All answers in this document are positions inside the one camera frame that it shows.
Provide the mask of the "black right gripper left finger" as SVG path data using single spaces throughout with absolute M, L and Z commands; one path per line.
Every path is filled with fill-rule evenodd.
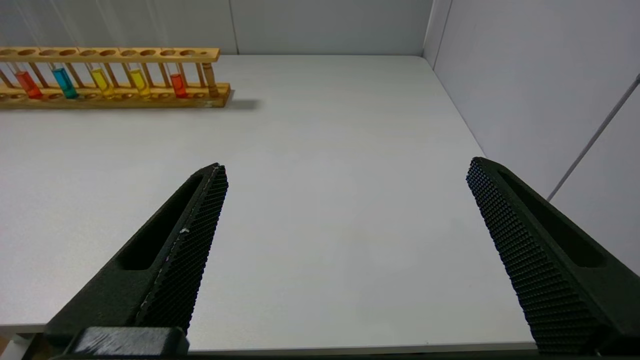
M 46 324 L 65 356 L 185 356 L 229 188 L 215 162 L 193 173 Z

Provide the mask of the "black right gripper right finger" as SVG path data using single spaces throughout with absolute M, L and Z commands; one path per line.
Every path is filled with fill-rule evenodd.
M 640 278 L 508 168 L 467 185 L 540 354 L 638 354 Z

